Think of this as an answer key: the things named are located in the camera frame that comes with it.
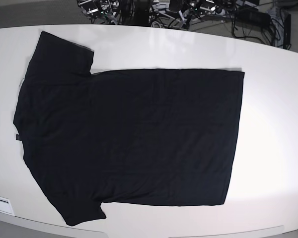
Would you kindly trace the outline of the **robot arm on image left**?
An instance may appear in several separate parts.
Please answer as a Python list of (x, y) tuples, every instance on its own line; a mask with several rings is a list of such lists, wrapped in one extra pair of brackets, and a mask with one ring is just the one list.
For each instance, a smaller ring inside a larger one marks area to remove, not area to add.
[(77, 0), (82, 13), (94, 24), (102, 20), (102, 24), (118, 24), (116, 16), (121, 10), (120, 0)]

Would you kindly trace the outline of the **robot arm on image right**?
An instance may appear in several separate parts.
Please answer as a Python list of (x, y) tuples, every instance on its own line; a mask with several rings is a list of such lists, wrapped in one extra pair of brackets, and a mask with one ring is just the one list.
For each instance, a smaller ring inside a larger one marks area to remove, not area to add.
[(168, 11), (178, 13), (182, 26), (189, 27), (191, 21), (210, 15), (215, 11), (215, 6), (203, 6), (205, 0), (171, 0), (169, 2)]

